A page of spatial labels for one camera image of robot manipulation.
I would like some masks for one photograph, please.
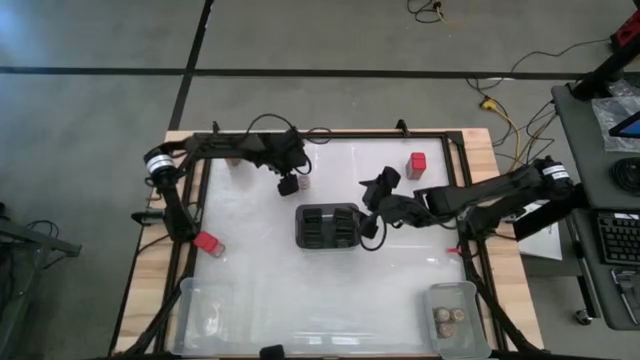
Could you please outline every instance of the plastic container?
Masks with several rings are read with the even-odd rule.
[[[475,301],[476,286],[468,281],[435,284],[425,296],[429,337],[443,359],[486,359],[491,354]],[[438,321],[435,312],[448,309],[458,316]]]

